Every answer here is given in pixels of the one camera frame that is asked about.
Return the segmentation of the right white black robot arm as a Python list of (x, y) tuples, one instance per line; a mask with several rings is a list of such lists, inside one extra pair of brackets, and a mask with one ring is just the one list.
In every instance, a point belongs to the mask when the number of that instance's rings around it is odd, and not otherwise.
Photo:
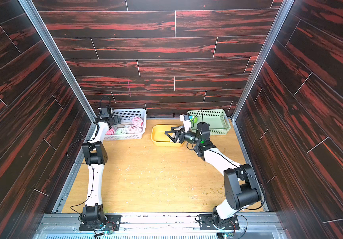
[(262, 192), (253, 168), (249, 164), (236, 163), (221, 153), (211, 142), (208, 123), (198, 123), (196, 131), (174, 126), (164, 134), (174, 143), (192, 144), (196, 155), (224, 176), (226, 199), (213, 208), (211, 216), (216, 228), (225, 228), (239, 210), (261, 201)]

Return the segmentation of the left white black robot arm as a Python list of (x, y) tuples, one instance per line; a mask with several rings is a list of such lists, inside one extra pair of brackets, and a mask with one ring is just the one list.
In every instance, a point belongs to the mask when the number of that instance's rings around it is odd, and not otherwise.
[(89, 229), (101, 230), (106, 225), (106, 217), (102, 202), (102, 176), (108, 160), (103, 146), (106, 132), (120, 120), (114, 115), (110, 106), (100, 107), (94, 124), (97, 126), (95, 135), (82, 145), (85, 164), (88, 166), (89, 180), (87, 199), (80, 216), (81, 225)]

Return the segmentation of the white plastic mesh basket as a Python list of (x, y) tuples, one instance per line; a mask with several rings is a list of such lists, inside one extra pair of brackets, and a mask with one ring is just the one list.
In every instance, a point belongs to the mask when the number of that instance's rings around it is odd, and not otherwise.
[[(101, 141), (103, 142), (104, 140), (106, 141), (112, 141), (112, 140), (127, 140), (127, 139), (141, 139), (145, 129), (146, 129), (146, 120), (147, 120), (147, 113), (145, 109), (120, 109), (120, 110), (115, 110), (114, 111), (115, 115), (119, 115), (121, 117), (121, 124), (118, 125), (111, 125), (105, 123), (105, 122), (99, 122), (99, 128), (95, 132), (97, 133), (96, 136), (93, 136), (92, 138), (94, 141)], [(144, 126), (142, 128), (141, 133), (137, 134), (122, 134), (122, 135), (106, 135), (106, 131), (109, 130), (112, 126), (116, 128), (120, 127), (125, 127), (126, 125), (130, 125), (131, 123), (131, 118), (139, 116), (143, 119), (144, 121)]]

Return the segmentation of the red apple netted front left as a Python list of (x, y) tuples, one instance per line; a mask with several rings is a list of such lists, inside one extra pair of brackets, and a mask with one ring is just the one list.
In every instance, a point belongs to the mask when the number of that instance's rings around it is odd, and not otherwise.
[(112, 126), (109, 130), (106, 131), (106, 135), (115, 135), (117, 131), (117, 128)]

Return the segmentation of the yellow plastic tub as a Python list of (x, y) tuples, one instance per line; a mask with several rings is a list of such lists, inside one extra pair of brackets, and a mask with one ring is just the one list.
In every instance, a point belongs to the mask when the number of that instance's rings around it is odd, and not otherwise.
[(172, 124), (158, 124), (155, 125), (151, 132), (151, 140), (156, 146), (165, 146), (165, 147), (181, 147), (182, 144), (177, 142), (174, 143), (170, 140), (168, 136), (165, 135), (165, 131), (171, 130), (172, 127), (181, 127), (181, 125), (172, 125)]

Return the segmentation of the red apple netted front right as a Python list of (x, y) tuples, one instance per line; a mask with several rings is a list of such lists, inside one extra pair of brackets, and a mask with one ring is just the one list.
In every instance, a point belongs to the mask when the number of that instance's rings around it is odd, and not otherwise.
[(137, 134), (142, 132), (142, 128), (134, 124), (126, 125), (125, 129), (128, 134)]

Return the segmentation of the green plastic mesh basket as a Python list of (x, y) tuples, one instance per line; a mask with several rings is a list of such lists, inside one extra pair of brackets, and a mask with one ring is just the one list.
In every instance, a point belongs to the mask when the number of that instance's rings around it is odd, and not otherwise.
[(192, 118), (197, 117), (198, 121), (191, 127), (196, 131), (197, 125), (200, 122), (209, 124), (211, 135), (226, 135), (231, 129), (228, 117), (223, 109), (216, 110), (190, 110), (187, 112)]

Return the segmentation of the left aluminium frame post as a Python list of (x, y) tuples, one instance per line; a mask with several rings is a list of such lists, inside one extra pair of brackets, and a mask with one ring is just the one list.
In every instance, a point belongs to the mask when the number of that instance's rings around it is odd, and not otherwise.
[(79, 86), (75, 76), (73, 75), (72, 71), (70, 70), (66, 60), (64, 59), (63, 55), (61, 54), (58, 46), (56, 45), (53, 37), (51, 36), (49, 30), (47, 29), (43, 19), (41, 18), (39, 12), (37, 11), (36, 7), (34, 6), (33, 1), (28, 0), (18, 0), (19, 4), (21, 5), (22, 9), (28, 16), (29, 20), (31, 21), (32, 25), (36, 29), (37, 33), (39, 34), (40, 38), (42, 39), (43, 43), (45, 44), (46, 48), (50, 52), (51, 56), (53, 57), (55, 63), (59, 67), (60, 71), (62, 72), (63, 76), (65, 77), (66, 81), (68, 82), (69, 86), (73, 90), (75, 96), (81, 103), (81, 106), (85, 110), (87, 116), (89, 117), (90, 121), (93, 122), (95, 120), (96, 114), (93, 111), (91, 105), (89, 104), (85, 94), (83, 93), (81, 87)]

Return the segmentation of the aluminium frame post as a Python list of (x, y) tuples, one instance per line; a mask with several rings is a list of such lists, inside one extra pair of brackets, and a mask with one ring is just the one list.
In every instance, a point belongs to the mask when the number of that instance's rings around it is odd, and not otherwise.
[(75, 76), (73, 75), (72, 71), (70, 70), (66, 60), (64, 59), (63, 55), (61, 54), (58, 46), (56, 45), (53, 37), (51, 36), (49, 30), (47, 29), (43, 19), (41, 18), (39, 12), (37, 11), (36, 7), (34, 6), (33, 1), (28, 0), (18, 0), (19, 4), (21, 5), (22, 9), (28, 16), (29, 20), (31, 21), (32, 25), (36, 29), (37, 33), (39, 34), (40, 38), (42, 39), (43, 43), (45, 44), (46, 48), (50, 52), (51, 56), (53, 57), (55, 63), (59, 67), (60, 71), (62, 72), (63, 76), (65, 77), (66, 81), (68, 82), (69, 86), (73, 90), (75, 96), (81, 103), (81, 106), (85, 110), (87, 116), (89, 117), (90, 121), (93, 122), (95, 120), (96, 114), (93, 111), (91, 105), (89, 104), (85, 94), (83, 93), (81, 87), (79, 86)]
[(271, 27), (271, 29), (270, 29), (267, 37), (266, 37), (265, 43), (263, 44), (262, 49), (261, 49), (261, 51), (260, 51), (260, 53), (256, 59), (254, 67), (253, 67), (253, 69), (249, 75), (246, 86), (243, 90), (243, 93), (242, 93), (242, 95), (238, 101), (238, 104), (235, 108), (235, 111), (231, 117), (233, 125), (236, 124), (236, 119), (238, 118), (238, 116), (241, 112), (241, 109), (242, 109), (244, 103), (246, 102), (246, 99), (247, 99), (248, 95), (250, 94), (253, 85), (256, 82), (257, 76), (262, 69), (262, 66), (263, 66), (263, 64), (264, 64), (272, 46), (273, 46), (283, 24), (284, 24), (285, 19), (287, 18), (288, 14), (289, 14), (289, 11), (290, 11), (293, 3), (294, 3), (294, 0), (284, 0), (281, 4), (279, 10), (278, 10), (276, 18), (275, 18), (275, 20), (272, 24), (272, 27)]

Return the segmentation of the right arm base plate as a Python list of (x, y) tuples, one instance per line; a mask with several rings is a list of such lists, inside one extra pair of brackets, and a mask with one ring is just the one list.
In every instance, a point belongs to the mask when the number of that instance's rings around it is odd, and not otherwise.
[(228, 219), (221, 219), (219, 216), (211, 214), (199, 214), (195, 217), (200, 230), (239, 230), (239, 222), (236, 216)]

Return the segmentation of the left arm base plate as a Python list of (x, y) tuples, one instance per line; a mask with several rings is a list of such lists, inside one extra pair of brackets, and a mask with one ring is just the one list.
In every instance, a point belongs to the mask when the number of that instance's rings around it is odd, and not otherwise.
[(81, 232), (112, 232), (118, 231), (121, 225), (122, 215), (120, 214), (105, 214), (105, 219), (81, 222), (79, 230)]

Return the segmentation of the front aluminium rail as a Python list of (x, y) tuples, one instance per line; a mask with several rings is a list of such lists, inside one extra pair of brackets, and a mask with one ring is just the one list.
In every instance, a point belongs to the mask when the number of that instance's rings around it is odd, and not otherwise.
[(81, 231), (77, 214), (46, 214), (35, 239), (288, 239), (276, 213), (241, 213), (225, 229), (202, 213), (117, 213), (101, 230)]

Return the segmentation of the right aluminium frame post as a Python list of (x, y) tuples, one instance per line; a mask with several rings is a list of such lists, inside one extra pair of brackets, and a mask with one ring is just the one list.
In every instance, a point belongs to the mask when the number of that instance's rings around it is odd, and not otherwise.
[(294, 0), (284, 0), (281, 4), (279, 10), (278, 10), (276, 18), (275, 18), (275, 20), (272, 24), (272, 27), (271, 27), (271, 29), (270, 29), (267, 37), (266, 37), (265, 43), (263, 44), (262, 49), (261, 49), (261, 51), (260, 51), (260, 53), (256, 59), (254, 67), (253, 67), (253, 69), (249, 75), (246, 86), (243, 90), (243, 93), (242, 93), (242, 95), (238, 101), (238, 104), (235, 108), (235, 111), (231, 117), (233, 125), (236, 124), (236, 119), (238, 118), (238, 116), (241, 112), (241, 109), (242, 109), (244, 103), (246, 102), (246, 99), (247, 99), (248, 95), (250, 94), (253, 85), (256, 82), (257, 76), (262, 69), (262, 66), (263, 66), (263, 64), (264, 64), (272, 46), (273, 46), (283, 24), (284, 24), (285, 19), (287, 18), (288, 14), (289, 14), (289, 11), (290, 11), (293, 3), (294, 3)]

